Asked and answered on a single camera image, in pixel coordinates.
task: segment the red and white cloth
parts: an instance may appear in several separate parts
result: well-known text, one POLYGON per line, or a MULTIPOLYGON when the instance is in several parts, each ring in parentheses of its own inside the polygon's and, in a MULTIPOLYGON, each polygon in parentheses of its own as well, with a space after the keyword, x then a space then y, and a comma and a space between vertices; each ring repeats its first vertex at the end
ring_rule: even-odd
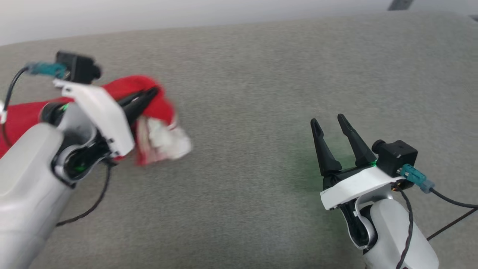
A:
MULTIPOLYGON (((174 107, 165 97, 161 84, 146 76, 120 78, 102 86, 114 99, 119 100, 140 90, 159 89, 136 124, 137 163, 146 165, 164 159, 178 159, 192 150, 191 140, 177 125, 174 107)), ((71 102, 70 98, 12 105, 8 108, 7 136, 15 143, 29 128, 39 122, 42 108, 49 102, 71 102)), ((0 143, 0 157, 8 151, 0 143)))

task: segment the teal connector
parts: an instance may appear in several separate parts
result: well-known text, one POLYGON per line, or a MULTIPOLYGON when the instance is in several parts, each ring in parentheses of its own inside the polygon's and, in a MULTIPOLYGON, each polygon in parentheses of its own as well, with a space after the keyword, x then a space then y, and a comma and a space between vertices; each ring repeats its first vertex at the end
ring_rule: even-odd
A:
POLYGON ((415 167, 404 164, 400 169, 400 175, 415 183, 424 193, 430 193, 430 188, 435 187, 435 183, 429 181, 426 175, 415 169, 415 167))
POLYGON ((52 63, 45 63, 45 62, 38 62, 38 63, 32 63, 28 64, 28 73, 32 75, 45 75, 45 76, 51 76, 59 79, 64 79, 67 70, 66 66, 62 64, 52 64, 52 63))

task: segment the black cable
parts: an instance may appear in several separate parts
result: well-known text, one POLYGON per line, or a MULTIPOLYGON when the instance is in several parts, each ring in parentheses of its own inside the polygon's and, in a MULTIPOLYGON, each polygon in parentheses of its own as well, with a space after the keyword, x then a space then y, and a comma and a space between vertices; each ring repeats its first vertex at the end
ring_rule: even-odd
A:
POLYGON ((400 256, 400 261, 398 262, 396 267, 396 269, 400 269, 403 265, 403 262, 405 261, 405 256, 407 255, 408 249, 410 248, 410 241, 412 240, 413 212, 412 212, 412 204, 410 204, 410 200, 408 200, 408 197, 405 195, 405 192, 403 192, 403 190, 398 186, 395 186, 395 189, 402 194, 403 199, 405 199, 405 202, 407 203, 408 220, 410 222, 410 224, 408 224, 408 237, 407 237, 407 240, 405 241, 405 249, 403 249, 402 255, 400 256))
POLYGON ((88 209, 86 212, 84 212, 83 214, 81 215, 78 215, 74 218, 71 218, 71 219, 67 219, 67 220, 64 220, 64 221, 60 221, 56 224, 56 227, 59 227, 59 226, 63 226, 65 224, 69 224, 69 223, 72 223, 72 222, 75 222, 79 219, 82 219, 86 216, 88 216, 91 212, 93 212, 99 205, 99 203, 101 203, 101 201, 103 200, 103 198, 105 197, 105 193, 106 193, 106 190, 108 189, 108 184, 109 184, 109 179, 111 178, 111 169, 113 168, 114 164, 111 163, 111 162, 107 162, 106 163, 107 165, 107 168, 106 168, 106 180, 105 180, 105 185, 103 187, 103 190, 101 191, 101 194, 99 195, 98 197, 98 200, 95 202, 95 204, 93 204, 93 206, 88 209))
POLYGON ((461 217, 455 219, 454 221, 450 222, 447 226, 441 228, 440 230, 438 230, 437 232, 435 232, 434 234, 432 234, 431 236, 429 236, 426 240, 427 241, 430 241, 432 240, 435 236, 441 234, 444 230, 450 228, 451 226, 457 224, 458 222, 462 221, 464 218, 470 216, 471 214, 473 214, 475 211, 477 211, 478 208, 475 208, 475 209, 472 209, 468 212, 466 212, 465 214, 463 214, 461 217))
MULTIPOLYGON (((18 73, 11 80, 10 86, 8 87, 8 90, 7 90, 7 97, 5 97, 5 104, 3 105, 3 111, 4 112, 7 111, 8 105, 10 104, 10 99, 11 99, 11 95, 13 93, 13 87, 15 86, 15 83, 17 83, 18 78, 27 70, 28 70, 28 67, 24 67, 24 68, 20 69, 20 71, 18 71, 18 73)), ((5 144, 8 147, 11 147, 11 142, 8 139, 8 136, 7 136, 7 130, 6 130, 6 127, 5 127, 5 123, 1 124, 1 133, 2 133, 2 136, 3 136, 3 140, 5 141, 5 144)))
POLYGON ((440 197, 441 199, 443 199, 443 200, 445 200, 449 203, 452 203, 454 205, 467 207, 467 208, 478 208, 478 204, 469 204, 469 203, 457 202, 457 201, 452 200, 452 199, 444 196, 443 194, 437 192, 434 188, 430 188, 430 191, 433 192, 433 194, 435 194, 436 196, 440 197))

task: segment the white background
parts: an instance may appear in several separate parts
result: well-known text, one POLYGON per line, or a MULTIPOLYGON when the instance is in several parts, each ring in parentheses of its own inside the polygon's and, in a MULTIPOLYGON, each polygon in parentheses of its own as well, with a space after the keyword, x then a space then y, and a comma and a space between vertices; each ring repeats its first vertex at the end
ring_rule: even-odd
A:
MULTIPOLYGON (((391 0, 0 0, 0 45, 126 30, 279 21, 387 10, 391 0)), ((411 10, 478 14, 478 0, 411 10)))

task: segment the gray fabric surface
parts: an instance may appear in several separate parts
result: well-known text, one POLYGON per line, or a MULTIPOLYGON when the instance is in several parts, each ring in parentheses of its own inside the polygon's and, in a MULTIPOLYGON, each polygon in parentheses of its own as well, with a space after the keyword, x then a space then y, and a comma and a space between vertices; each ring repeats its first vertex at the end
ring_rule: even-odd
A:
MULTIPOLYGON (((437 190, 477 203, 477 41, 467 17, 388 12, 0 47, 2 96, 28 61, 59 49, 94 55, 98 84, 160 80, 195 145, 174 162, 124 160, 98 209, 57 228, 32 268, 363 269, 341 213, 320 202, 309 121, 344 167, 354 158, 338 113, 369 145, 416 147, 437 190)), ((55 96, 49 79, 22 78, 13 102, 55 96)), ((64 218, 93 204, 104 173, 80 185, 64 218)), ((425 236, 466 212, 418 188, 407 194, 425 236)), ((476 267, 477 217, 433 239, 440 268, 476 267)))

